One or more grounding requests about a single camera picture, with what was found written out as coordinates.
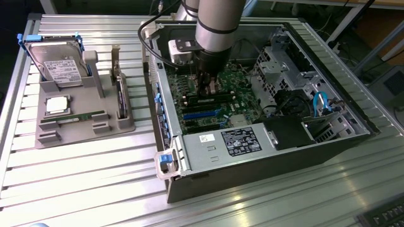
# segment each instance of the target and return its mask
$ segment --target green circuit board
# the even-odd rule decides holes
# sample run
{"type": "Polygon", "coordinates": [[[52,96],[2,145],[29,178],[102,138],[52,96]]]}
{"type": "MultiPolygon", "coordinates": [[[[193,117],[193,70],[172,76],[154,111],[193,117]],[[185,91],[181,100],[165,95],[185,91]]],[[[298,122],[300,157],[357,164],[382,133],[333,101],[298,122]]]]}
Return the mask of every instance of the green circuit board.
{"type": "Polygon", "coordinates": [[[224,71],[217,74],[217,92],[218,95],[212,99],[206,97],[204,100],[197,98],[197,80],[194,74],[178,75],[174,72],[168,72],[168,82],[170,93],[174,101],[178,123],[182,134],[193,134],[197,132],[232,128],[230,116],[242,114],[245,122],[252,124],[253,120],[261,114],[261,107],[258,105],[254,94],[250,90],[249,76],[234,64],[228,64],[224,71]],[[209,103],[217,97],[221,103],[209,103]],[[189,101],[193,101],[196,106],[190,107],[189,101]],[[214,116],[200,117],[185,120],[184,116],[188,114],[198,114],[205,112],[214,112],[214,116]]]}

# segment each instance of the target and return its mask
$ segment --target power supply label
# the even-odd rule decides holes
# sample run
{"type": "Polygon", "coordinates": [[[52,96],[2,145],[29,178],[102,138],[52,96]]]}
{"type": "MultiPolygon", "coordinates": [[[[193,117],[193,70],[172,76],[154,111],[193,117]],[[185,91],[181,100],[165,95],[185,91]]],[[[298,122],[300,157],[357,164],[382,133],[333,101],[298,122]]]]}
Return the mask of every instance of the power supply label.
{"type": "Polygon", "coordinates": [[[250,127],[221,132],[230,156],[244,155],[261,150],[258,140],[250,127]]]}
{"type": "Polygon", "coordinates": [[[44,64],[57,84],[81,80],[74,60],[45,61],[44,64]]]}

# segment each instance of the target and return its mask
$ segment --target hard drive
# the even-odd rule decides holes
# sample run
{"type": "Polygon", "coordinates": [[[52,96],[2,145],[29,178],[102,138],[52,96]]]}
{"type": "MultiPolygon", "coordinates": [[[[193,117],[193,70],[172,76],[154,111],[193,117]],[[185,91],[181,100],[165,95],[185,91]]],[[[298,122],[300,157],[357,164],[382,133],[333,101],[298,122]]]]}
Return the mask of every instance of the hard drive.
{"type": "Polygon", "coordinates": [[[90,71],[82,61],[80,36],[28,35],[25,40],[20,38],[18,44],[26,50],[42,80],[53,80],[58,87],[81,85],[81,77],[88,77],[90,71]]]}

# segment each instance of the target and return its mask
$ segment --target metal slotted table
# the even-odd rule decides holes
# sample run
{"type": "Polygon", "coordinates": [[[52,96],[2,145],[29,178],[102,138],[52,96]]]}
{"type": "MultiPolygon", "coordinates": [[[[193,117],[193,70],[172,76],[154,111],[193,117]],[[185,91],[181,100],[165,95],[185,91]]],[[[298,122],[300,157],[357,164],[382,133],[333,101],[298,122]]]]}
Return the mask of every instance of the metal slotted table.
{"type": "Polygon", "coordinates": [[[24,35],[78,31],[85,49],[98,52],[100,74],[110,68],[110,45],[120,45],[137,128],[102,140],[36,150],[38,73],[20,50],[0,118],[0,226],[354,226],[353,216],[364,208],[402,192],[402,128],[310,27],[292,18],[244,20],[292,24],[381,134],[322,165],[166,204],[165,184],[154,176],[154,134],[136,35],[148,18],[41,15],[26,22],[24,35]]]}

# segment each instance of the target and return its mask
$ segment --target motherboard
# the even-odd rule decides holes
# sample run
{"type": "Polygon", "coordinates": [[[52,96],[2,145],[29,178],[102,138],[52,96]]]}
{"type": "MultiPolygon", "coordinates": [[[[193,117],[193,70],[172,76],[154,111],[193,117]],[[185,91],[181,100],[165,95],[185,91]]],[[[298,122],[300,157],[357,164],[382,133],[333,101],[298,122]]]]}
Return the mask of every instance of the motherboard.
{"type": "Polygon", "coordinates": [[[196,74],[168,73],[184,135],[252,124],[261,115],[261,107],[249,78],[241,65],[228,63],[217,74],[216,93],[201,97],[196,74]]]}

